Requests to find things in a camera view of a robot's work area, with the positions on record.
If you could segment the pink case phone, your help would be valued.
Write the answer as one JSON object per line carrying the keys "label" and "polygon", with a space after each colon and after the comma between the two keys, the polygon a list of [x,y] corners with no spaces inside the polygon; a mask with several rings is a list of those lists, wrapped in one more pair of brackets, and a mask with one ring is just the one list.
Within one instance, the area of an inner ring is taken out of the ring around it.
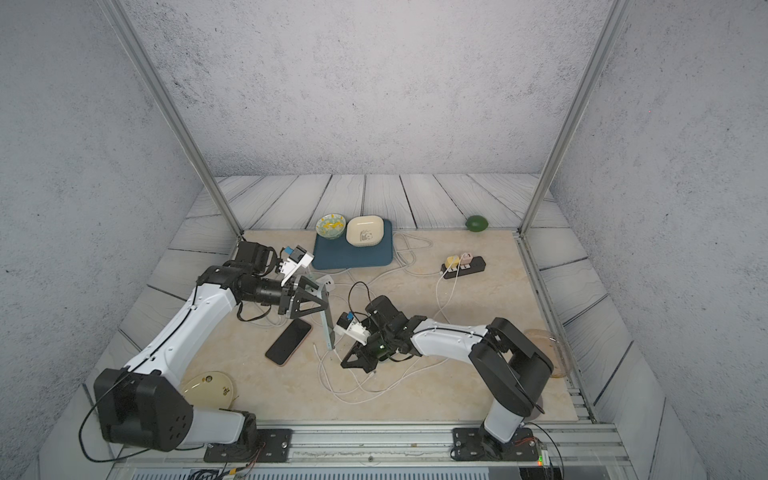
{"label": "pink case phone", "polygon": [[312,325],[302,319],[294,319],[265,352],[265,357],[283,366],[312,331]]}

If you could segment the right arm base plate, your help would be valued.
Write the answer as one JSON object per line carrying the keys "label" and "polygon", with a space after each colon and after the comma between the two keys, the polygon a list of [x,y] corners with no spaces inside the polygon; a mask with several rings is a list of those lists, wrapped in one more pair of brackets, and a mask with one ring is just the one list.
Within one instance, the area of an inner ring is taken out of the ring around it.
{"label": "right arm base plate", "polygon": [[454,428],[450,456],[455,461],[518,461],[541,460],[538,439],[529,428],[519,428],[507,442],[488,433],[484,427]]}

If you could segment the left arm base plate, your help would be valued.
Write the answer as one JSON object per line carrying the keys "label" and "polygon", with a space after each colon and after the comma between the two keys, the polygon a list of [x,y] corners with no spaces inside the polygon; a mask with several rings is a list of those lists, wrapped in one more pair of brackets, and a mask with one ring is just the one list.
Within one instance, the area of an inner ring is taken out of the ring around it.
{"label": "left arm base plate", "polygon": [[246,431],[231,444],[211,444],[203,456],[205,463],[284,463],[288,459],[292,429]]}

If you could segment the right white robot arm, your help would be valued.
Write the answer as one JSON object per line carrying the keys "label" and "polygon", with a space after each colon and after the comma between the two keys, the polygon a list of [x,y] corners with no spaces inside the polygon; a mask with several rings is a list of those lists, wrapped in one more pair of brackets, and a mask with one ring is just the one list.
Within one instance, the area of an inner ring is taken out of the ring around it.
{"label": "right white robot arm", "polygon": [[344,312],[334,332],[354,340],[343,358],[345,369],[367,373],[395,354],[442,357],[472,365],[493,396],[481,430],[499,445],[509,444],[538,408],[554,372],[550,358],[510,321],[496,317],[486,325],[451,325],[415,315],[410,318],[381,295],[365,315]]}

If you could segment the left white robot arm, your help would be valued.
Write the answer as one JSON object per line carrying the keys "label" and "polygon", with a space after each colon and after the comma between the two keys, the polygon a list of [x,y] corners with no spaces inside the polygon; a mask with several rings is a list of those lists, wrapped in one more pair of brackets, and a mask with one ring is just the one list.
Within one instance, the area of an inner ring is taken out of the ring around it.
{"label": "left white robot arm", "polygon": [[203,446],[209,463],[256,458],[265,440],[254,414],[194,406],[179,388],[208,336],[243,302],[275,305],[296,319],[306,314],[300,308],[304,301],[328,312],[326,283],[306,276],[269,279],[234,262],[209,267],[154,340],[124,367],[105,369],[96,378],[93,411],[104,440],[163,452]]}

